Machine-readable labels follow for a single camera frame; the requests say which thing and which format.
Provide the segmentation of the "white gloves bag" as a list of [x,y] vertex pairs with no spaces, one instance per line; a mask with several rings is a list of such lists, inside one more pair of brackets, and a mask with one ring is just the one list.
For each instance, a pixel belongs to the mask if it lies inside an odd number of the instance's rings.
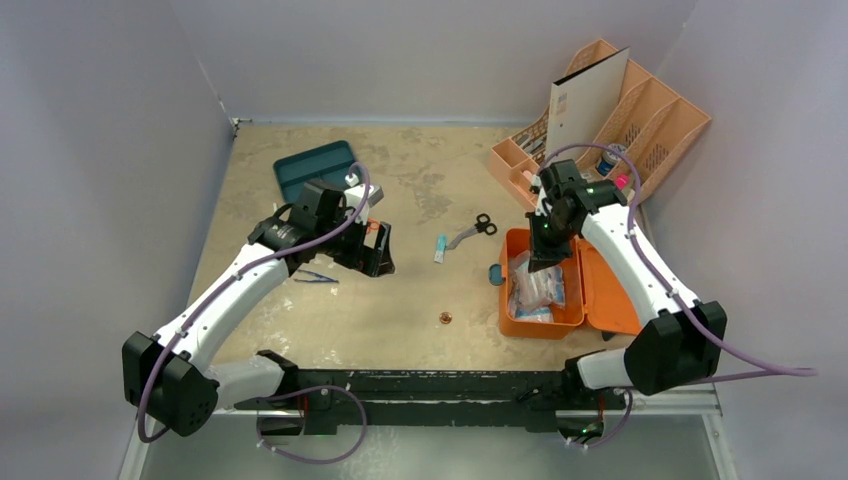
[[519,255],[517,255],[516,257],[512,258],[509,262],[509,267],[510,267],[509,273],[511,275],[511,291],[510,291],[510,295],[509,295],[508,304],[509,304],[510,312],[511,312],[513,318],[516,321],[531,322],[531,323],[545,323],[545,324],[552,323],[553,322],[553,313],[552,313],[550,306],[537,308],[535,310],[523,310],[523,309],[519,308],[514,301],[513,271],[519,265],[521,265],[525,262],[528,262],[529,257],[530,257],[530,252],[524,251],[524,252],[520,253]]

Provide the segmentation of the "orange handled scissors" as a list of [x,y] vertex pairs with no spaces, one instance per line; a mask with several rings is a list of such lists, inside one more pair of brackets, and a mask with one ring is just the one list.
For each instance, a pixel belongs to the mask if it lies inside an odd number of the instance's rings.
[[380,231],[380,228],[382,226],[383,226],[383,223],[381,221],[369,218],[368,222],[367,222],[366,233],[367,234],[377,233],[377,232]]

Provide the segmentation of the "blue plastic tweezers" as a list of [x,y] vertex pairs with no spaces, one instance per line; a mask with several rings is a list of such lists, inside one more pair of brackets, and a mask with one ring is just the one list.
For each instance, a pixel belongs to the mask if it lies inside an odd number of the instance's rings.
[[296,283],[328,283],[338,284],[339,281],[322,273],[311,270],[301,269],[297,271],[297,276],[293,279]]

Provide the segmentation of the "teal sachet strip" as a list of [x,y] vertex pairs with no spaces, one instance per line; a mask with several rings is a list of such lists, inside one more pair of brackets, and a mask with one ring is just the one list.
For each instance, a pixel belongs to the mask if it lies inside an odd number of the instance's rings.
[[448,237],[445,234],[439,234],[437,237],[437,243],[434,253],[434,262],[437,264],[442,264],[444,262],[445,252],[447,249]]

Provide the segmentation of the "black handled bandage scissors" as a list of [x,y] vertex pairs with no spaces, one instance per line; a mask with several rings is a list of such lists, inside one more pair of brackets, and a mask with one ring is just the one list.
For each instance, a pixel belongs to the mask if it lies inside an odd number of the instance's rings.
[[497,231],[498,228],[491,220],[491,217],[486,213],[480,213],[476,216],[475,222],[471,227],[460,232],[447,243],[445,250],[450,251],[456,249],[463,240],[471,236],[477,234],[492,236],[495,235]]

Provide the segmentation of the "teal plastic tray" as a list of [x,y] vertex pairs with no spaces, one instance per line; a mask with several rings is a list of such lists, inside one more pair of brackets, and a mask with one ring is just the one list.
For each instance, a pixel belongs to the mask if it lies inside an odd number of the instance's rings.
[[355,161],[351,145],[338,140],[281,158],[273,163],[272,171],[283,200],[294,203],[309,180],[345,186],[345,176]]

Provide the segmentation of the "adhesive bandages bag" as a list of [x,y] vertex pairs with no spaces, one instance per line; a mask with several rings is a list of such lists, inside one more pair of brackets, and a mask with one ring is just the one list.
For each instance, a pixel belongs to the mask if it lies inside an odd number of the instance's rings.
[[513,295],[516,305],[523,310],[566,305],[565,281],[559,266],[536,272],[528,270],[529,263],[519,265],[513,271]]

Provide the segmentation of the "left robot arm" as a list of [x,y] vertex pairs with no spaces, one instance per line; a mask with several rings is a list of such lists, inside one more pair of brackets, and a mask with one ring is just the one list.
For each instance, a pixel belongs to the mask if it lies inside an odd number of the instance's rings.
[[298,201],[260,221],[227,269],[186,310],[153,335],[133,333],[122,347],[126,400],[135,406],[137,431],[156,440],[146,421],[186,437],[219,409],[262,398],[284,409],[297,399],[293,365],[273,352],[215,367],[225,340],[273,290],[316,255],[331,257],[369,277],[391,274],[391,227],[379,224],[373,246],[369,210],[384,196],[382,188],[356,175],[337,187],[310,180]]

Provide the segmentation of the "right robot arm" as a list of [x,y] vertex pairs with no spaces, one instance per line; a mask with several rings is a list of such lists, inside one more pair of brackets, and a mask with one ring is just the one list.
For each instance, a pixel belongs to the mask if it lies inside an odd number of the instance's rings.
[[607,388],[629,387],[645,395],[712,376],[727,323],[716,301],[702,302],[662,261],[652,245],[640,246],[627,199],[610,180],[588,182],[574,161],[552,163],[531,181],[537,205],[528,214],[530,259],[536,272],[572,254],[580,237],[598,251],[623,287],[640,330],[625,348],[567,361],[561,392],[584,407]]

